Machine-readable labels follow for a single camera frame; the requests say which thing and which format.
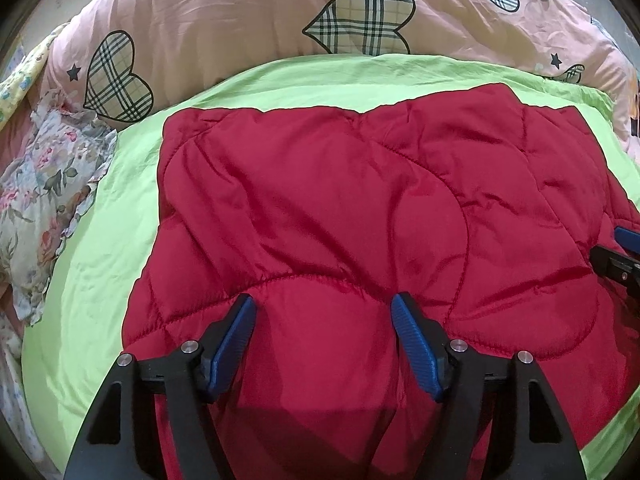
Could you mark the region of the white dotted sheet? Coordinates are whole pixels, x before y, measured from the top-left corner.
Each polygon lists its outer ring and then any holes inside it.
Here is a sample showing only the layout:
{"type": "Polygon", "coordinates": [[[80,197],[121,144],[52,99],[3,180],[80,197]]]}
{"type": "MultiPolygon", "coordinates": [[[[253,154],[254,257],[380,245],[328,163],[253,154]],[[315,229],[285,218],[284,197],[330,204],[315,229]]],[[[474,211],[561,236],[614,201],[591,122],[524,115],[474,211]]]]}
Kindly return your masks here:
{"type": "Polygon", "coordinates": [[[61,478],[40,443],[26,403],[21,369],[22,340],[1,313],[1,413],[26,456],[46,479],[61,478]]]}

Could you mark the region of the pink duvet with plaid hearts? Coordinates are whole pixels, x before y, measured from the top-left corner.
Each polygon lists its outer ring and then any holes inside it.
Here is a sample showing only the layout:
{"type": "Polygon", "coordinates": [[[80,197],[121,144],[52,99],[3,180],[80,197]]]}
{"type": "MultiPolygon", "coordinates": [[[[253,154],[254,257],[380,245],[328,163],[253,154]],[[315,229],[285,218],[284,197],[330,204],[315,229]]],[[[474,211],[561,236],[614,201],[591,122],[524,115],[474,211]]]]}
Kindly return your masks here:
{"type": "Polygon", "coordinates": [[[639,154],[639,79],[573,0],[92,0],[53,41],[41,85],[115,126],[280,58],[434,54],[582,84],[639,154]]]}

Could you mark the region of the red quilted padded coat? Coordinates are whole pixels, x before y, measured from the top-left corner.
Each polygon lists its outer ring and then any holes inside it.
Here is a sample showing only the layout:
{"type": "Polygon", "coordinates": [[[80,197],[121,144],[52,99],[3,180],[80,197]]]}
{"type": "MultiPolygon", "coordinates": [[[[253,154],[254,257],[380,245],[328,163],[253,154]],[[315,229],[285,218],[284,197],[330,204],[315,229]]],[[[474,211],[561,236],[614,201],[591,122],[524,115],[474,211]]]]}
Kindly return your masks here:
{"type": "Polygon", "coordinates": [[[241,479],[412,476],[438,414],[398,347],[398,292],[477,350],[530,352],[579,446],[638,388],[639,322],[589,253],[639,215],[573,107],[488,84],[363,113],[186,108],[157,185],[122,341],[163,356],[254,298],[210,410],[241,479]]]}

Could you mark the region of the yellow floral blanket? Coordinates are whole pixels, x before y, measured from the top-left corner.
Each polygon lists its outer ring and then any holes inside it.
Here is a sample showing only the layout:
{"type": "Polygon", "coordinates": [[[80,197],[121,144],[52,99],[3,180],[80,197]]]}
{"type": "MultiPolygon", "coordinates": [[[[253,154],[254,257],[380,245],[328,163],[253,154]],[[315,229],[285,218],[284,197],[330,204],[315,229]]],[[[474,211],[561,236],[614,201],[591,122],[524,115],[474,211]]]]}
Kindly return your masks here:
{"type": "Polygon", "coordinates": [[[6,126],[17,107],[24,101],[26,94],[46,66],[53,41],[65,27],[66,23],[53,29],[2,81],[0,86],[0,129],[6,126]]]}

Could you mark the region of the floral ruffled pillow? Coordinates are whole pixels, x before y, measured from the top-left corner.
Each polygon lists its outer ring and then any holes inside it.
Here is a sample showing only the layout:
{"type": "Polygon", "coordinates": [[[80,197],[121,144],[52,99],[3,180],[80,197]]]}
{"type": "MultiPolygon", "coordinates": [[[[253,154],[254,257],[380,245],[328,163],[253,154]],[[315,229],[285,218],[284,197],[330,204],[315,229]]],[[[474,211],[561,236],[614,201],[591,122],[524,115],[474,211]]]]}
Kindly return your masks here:
{"type": "Polygon", "coordinates": [[[12,289],[17,318],[43,314],[55,261],[117,148],[118,133],[91,110],[74,110],[50,91],[32,112],[35,133],[1,176],[1,283],[12,289]]]}

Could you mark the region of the lime green bed sheet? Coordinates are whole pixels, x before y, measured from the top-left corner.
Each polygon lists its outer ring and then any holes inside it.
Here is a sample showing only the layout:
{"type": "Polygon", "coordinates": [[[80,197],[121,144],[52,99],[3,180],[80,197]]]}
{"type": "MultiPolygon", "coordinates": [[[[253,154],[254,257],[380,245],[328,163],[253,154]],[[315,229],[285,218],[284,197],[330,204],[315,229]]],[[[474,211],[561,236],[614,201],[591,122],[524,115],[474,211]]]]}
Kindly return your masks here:
{"type": "MultiPolygon", "coordinates": [[[[527,104],[580,111],[608,168],[632,200],[639,167],[611,126],[611,102],[598,90],[481,62],[434,55],[379,58],[315,55],[267,63],[189,100],[197,108],[329,105],[364,112],[442,91],[501,82],[527,104]]],[[[122,320],[157,229],[156,170],[168,111],[119,133],[96,198],[55,263],[42,319],[24,335],[23,382],[35,432],[64,468],[82,420],[122,348],[122,320]]]]}

